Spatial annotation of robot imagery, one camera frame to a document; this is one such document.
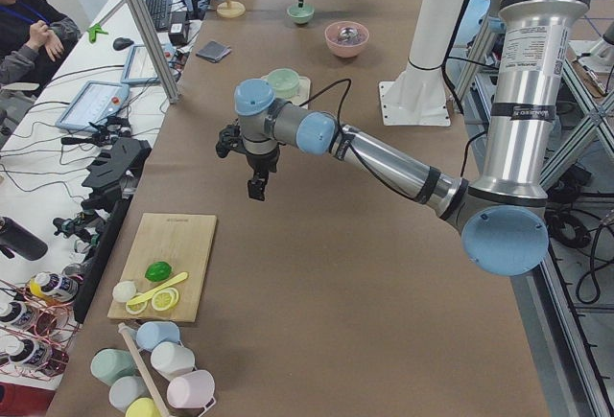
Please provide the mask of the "black keyboard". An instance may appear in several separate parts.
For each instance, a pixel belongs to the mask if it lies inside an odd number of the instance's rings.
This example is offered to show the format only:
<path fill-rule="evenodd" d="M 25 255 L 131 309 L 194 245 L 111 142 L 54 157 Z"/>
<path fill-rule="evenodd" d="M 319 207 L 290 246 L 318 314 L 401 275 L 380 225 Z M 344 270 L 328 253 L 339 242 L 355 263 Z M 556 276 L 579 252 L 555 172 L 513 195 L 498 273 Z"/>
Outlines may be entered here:
<path fill-rule="evenodd" d="M 165 32 L 169 27 L 172 0 L 145 0 L 146 8 L 158 32 Z"/>

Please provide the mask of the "pink cup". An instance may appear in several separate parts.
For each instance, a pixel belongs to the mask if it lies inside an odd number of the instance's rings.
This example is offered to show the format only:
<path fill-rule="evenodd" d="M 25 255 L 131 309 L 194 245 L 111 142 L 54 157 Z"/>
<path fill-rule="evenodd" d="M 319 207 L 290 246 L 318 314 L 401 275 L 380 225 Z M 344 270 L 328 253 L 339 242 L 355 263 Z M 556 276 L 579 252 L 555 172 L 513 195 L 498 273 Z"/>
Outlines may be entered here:
<path fill-rule="evenodd" d="M 173 408 L 210 408 L 216 403 L 212 374 L 195 370 L 172 379 L 167 388 L 167 401 Z"/>

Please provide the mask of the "teach pendant tablet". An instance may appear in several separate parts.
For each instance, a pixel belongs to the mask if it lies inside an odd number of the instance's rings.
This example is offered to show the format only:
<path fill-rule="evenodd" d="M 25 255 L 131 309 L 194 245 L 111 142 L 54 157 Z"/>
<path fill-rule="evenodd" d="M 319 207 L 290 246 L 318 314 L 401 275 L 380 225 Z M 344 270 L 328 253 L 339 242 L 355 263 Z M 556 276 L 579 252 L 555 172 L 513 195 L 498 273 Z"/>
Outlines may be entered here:
<path fill-rule="evenodd" d="M 55 122 L 55 127 L 69 131 L 94 132 L 115 114 L 126 101 L 130 87 L 124 83 L 88 81 Z"/>
<path fill-rule="evenodd" d="M 167 61 L 172 78 L 178 81 L 180 73 L 173 67 L 176 48 L 171 43 L 162 44 L 163 56 Z M 123 67 L 120 83 L 128 86 L 156 85 L 159 78 L 147 48 L 143 44 L 133 44 L 128 48 L 128 57 Z"/>

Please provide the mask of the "green lime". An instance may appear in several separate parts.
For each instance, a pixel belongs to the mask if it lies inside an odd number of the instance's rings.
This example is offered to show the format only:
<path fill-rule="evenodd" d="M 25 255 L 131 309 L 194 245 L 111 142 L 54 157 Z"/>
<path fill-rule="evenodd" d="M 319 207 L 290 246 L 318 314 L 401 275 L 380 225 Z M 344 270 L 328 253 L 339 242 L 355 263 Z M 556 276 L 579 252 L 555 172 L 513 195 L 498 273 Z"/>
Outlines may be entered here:
<path fill-rule="evenodd" d="M 172 267 L 164 261 L 157 261 L 150 264 L 145 271 L 145 278 L 150 282 L 162 282 L 167 280 L 172 274 Z"/>

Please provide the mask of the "light blue cup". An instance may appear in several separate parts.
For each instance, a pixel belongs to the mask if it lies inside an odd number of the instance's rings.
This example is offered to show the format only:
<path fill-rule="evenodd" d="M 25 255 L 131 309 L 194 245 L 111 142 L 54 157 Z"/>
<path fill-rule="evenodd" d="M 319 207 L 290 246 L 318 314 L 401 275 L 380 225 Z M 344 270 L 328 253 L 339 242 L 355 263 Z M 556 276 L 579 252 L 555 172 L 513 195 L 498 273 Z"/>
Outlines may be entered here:
<path fill-rule="evenodd" d="M 152 351 L 162 342 L 180 344 L 179 326 L 172 321 L 148 321 L 136 332 L 136 343 L 140 349 Z"/>

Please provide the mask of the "aluminium frame post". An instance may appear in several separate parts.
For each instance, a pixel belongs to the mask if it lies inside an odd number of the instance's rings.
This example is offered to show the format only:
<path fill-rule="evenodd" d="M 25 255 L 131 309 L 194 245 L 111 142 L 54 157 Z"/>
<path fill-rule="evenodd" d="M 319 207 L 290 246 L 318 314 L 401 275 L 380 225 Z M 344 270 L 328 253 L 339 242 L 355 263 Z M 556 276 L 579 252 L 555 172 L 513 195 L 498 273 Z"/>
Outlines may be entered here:
<path fill-rule="evenodd" d="M 168 65 L 160 44 L 154 24 L 151 20 L 144 0 L 125 0 L 129 6 L 130 13 L 136 25 L 143 43 L 148 51 L 153 68 L 158 80 L 169 100 L 170 104 L 175 104 L 179 100 L 177 83 L 174 79 L 171 68 Z"/>

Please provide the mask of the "seated person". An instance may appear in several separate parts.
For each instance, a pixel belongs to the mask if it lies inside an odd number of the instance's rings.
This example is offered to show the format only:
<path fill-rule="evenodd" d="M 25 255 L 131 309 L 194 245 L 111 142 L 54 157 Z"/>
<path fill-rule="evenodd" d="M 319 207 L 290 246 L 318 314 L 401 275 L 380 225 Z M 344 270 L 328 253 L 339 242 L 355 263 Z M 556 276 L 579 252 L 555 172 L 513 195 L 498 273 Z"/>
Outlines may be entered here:
<path fill-rule="evenodd" d="M 1 0 L 1 57 L 27 46 L 43 49 L 51 61 L 61 59 L 77 43 L 81 31 L 47 0 Z"/>

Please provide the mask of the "black computer mouse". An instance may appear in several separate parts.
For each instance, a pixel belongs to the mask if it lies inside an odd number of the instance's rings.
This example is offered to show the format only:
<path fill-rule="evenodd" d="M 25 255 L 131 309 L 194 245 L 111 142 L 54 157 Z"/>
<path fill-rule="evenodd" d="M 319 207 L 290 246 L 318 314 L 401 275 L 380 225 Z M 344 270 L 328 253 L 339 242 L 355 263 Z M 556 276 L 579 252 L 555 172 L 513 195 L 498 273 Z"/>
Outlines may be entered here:
<path fill-rule="evenodd" d="M 112 48 L 114 51 L 123 51 L 129 48 L 134 41 L 127 37 L 117 37 L 113 40 Z"/>

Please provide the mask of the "grey cup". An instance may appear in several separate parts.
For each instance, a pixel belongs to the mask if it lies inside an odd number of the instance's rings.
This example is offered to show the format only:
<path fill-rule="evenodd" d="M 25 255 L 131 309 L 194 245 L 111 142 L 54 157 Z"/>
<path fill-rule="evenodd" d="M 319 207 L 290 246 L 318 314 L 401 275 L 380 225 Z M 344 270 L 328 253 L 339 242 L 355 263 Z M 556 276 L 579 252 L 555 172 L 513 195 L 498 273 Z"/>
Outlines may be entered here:
<path fill-rule="evenodd" d="M 144 380 L 138 376 L 119 378 L 108 392 L 109 403 L 120 412 L 125 412 L 137 399 L 149 396 Z"/>

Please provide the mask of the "mint green cup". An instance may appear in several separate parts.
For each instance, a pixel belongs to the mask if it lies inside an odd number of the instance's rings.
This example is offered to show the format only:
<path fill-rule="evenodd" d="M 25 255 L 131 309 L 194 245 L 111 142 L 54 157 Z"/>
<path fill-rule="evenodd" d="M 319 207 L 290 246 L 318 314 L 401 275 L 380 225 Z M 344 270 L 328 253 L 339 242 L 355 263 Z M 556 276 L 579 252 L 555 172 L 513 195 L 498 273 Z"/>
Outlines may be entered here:
<path fill-rule="evenodd" d="M 90 362 L 90 372 L 94 378 L 112 386 L 123 377 L 132 376 L 137 368 L 129 351 L 103 349 Z"/>

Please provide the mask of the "black water bottle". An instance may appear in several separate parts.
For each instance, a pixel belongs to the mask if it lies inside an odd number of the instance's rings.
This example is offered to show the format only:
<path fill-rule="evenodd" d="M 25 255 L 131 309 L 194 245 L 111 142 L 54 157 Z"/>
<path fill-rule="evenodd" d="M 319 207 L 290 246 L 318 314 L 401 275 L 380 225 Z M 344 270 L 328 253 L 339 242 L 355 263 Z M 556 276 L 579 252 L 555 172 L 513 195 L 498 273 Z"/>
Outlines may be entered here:
<path fill-rule="evenodd" d="M 48 250 L 47 244 L 9 217 L 1 218 L 1 253 L 9 259 L 16 254 L 35 261 Z"/>

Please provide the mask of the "yellow cup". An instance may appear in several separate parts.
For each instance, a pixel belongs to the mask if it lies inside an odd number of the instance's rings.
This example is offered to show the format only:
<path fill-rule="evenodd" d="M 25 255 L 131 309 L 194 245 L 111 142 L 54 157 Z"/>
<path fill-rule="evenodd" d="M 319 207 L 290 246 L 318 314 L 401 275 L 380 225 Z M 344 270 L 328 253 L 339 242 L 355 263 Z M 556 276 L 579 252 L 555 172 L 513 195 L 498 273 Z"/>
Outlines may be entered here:
<path fill-rule="evenodd" d="M 152 398 L 141 397 L 126 409 L 126 417 L 160 417 L 161 414 Z"/>

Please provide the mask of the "yellow plastic knife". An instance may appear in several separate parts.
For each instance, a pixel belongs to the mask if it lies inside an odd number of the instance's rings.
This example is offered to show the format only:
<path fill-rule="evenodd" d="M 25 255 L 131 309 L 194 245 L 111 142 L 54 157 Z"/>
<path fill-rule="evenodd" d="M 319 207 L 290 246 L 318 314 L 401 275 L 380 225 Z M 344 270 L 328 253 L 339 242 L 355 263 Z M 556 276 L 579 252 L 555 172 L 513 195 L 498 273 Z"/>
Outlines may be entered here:
<path fill-rule="evenodd" d="M 169 280 L 167 280 L 166 282 L 154 287 L 151 290 L 148 290 L 144 293 L 141 293 L 140 295 L 136 295 L 135 297 L 132 297 L 132 299 L 130 299 L 127 302 L 127 305 L 137 305 L 137 304 L 141 304 L 144 303 L 146 301 L 149 301 L 150 299 L 152 299 L 154 297 L 154 295 L 161 291 L 161 290 L 165 290 L 169 287 L 172 287 L 178 283 L 181 283 L 182 281 L 186 280 L 189 277 L 189 273 L 187 271 L 183 271 L 181 273 L 179 273 L 178 275 L 170 278 Z"/>

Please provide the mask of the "green bowl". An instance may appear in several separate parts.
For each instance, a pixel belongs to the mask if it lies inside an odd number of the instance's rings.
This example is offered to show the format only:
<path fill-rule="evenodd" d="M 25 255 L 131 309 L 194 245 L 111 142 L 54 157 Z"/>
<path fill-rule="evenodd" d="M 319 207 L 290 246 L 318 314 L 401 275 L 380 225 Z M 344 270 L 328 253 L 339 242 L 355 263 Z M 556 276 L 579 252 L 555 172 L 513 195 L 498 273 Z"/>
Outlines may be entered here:
<path fill-rule="evenodd" d="M 315 14 L 315 8 L 309 4 L 293 4 L 287 8 L 287 15 L 296 25 L 309 23 Z"/>
<path fill-rule="evenodd" d="M 298 92 L 299 74 L 290 68 L 278 68 L 268 73 L 266 82 L 277 98 L 290 99 Z"/>

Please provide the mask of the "pink bowl with ice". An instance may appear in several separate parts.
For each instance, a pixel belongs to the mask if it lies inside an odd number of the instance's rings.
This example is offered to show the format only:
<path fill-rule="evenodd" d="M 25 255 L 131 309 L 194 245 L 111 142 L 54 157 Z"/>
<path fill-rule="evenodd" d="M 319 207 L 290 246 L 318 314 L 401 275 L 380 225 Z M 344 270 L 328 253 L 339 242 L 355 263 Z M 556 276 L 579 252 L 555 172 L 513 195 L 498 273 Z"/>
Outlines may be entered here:
<path fill-rule="evenodd" d="M 334 56 L 354 58 L 366 48 L 369 31 L 364 25 L 354 21 L 337 21 L 325 28 L 324 38 Z"/>

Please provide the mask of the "lemon slice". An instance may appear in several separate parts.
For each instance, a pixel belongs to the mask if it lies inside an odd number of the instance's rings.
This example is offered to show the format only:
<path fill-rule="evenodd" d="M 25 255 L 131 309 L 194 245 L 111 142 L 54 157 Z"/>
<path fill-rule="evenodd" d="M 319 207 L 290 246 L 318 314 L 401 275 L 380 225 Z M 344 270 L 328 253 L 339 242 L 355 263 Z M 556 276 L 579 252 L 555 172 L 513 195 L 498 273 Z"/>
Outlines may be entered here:
<path fill-rule="evenodd" d="M 135 304 L 129 304 L 129 303 L 125 304 L 125 310 L 130 315 L 141 314 L 147 309 L 147 307 L 148 307 L 147 301 L 135 303 Z"/>
<path fill-rule="evenodd" d="M 151 305 L 156 312 L 167 312 L 174 308 L 179 301 L 179 292 L 176 288 L 168 287 L 157 291 L 152 299 Z"/>

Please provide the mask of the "bamboo cutting board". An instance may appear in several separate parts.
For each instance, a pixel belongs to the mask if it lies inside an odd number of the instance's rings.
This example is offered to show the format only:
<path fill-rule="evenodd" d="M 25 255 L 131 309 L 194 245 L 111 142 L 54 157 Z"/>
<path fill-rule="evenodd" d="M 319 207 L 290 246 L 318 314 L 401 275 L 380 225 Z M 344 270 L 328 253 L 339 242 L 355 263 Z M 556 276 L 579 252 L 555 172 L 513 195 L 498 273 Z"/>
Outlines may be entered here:
<path fill-rule="evenodd" d="M 175 284 L 179 299 L 167 311 L 147 307 L 142 313 L 132 314 L 126 311 L 123 304 L 113 301 L 107 317 L 113 320 L 194 322 L 216 225 L 217 218 L 213 215 L 145 213 L 119 279 L 132 281 L 139 292 L 151 290 L 156 287 L 156 283 L 147 280 L 145 274 L 148 266 L 155 262 L 168 263 L 173 277 L 185 272 L 187 278 Z"/>

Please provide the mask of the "white garlic bulb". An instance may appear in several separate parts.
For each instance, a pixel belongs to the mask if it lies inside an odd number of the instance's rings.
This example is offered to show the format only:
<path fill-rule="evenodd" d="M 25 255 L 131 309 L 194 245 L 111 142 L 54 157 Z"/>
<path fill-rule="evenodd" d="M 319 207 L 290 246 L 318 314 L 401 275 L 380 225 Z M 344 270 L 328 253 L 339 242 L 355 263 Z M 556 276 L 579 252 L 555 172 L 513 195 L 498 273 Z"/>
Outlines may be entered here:
<path fill-rule="evenodd" d="M 120 281 L 112 290 L 112 298 L 115 302 L 125 304 L 137 293 L 137 287 L 132 280 Z"/>

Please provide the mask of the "beige rabbit tray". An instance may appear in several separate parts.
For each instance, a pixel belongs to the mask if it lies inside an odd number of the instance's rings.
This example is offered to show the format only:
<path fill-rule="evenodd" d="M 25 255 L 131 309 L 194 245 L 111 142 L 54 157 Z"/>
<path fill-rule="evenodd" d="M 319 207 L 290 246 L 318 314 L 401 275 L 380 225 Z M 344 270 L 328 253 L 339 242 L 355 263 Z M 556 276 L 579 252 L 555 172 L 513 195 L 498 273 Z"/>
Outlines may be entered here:
<path fill-rule="evenodd" d="M 310 96 L 310 88 L 311 88 L 311 81 L 307 77 L 299 76 L 299 88 L 295 96 L 293 96 L 290 99 L 281 99 L 281 98 L 277 98 L 276 96 L 275 97 L 277 99 L 290 101 L 292 104 L 295 104 L 295 105 L 301 105 L 303 108 L 307 108 L 308 107 L 307 101 Z"/>

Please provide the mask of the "white cup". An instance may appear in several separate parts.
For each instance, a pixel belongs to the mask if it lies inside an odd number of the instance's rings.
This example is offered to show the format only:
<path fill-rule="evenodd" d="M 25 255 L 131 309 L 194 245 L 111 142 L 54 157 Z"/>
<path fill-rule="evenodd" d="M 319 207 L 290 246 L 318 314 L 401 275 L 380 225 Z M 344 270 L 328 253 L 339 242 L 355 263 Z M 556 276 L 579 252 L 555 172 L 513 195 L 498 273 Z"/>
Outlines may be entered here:
<path fill-rule="evenodd" d="M 166 380 L 192 372 L 196 359 L 192 350 L 170 341 L 161 342 L 150 355 L 152 367 Z"/>

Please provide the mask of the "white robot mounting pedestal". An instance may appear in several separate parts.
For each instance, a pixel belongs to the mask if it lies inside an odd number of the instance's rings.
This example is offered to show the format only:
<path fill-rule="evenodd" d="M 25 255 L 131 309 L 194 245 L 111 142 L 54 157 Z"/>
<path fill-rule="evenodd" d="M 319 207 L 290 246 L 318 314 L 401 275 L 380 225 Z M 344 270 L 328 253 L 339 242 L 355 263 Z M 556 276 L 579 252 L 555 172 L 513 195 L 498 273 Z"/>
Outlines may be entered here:
<path fill-rule="evenodd" d="M 448 127 L 444 61 L 464 0 L 422 0 L 406 69 L 380 83 L 386 126 Z"/>

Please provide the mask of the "grey folded cloth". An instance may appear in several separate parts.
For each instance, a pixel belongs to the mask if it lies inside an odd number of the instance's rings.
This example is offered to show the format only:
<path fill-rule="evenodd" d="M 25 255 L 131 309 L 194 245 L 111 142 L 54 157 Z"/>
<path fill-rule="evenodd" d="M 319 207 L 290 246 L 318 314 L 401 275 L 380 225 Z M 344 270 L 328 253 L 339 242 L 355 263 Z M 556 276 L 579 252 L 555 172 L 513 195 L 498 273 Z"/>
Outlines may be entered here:
<path fill-rule="evenodd" d="M 229 46 L 211 40 L 196 52 L 196 56 L 209 62 L 217 63 L 229 55 L 231 51 L 232 49 Z"/>

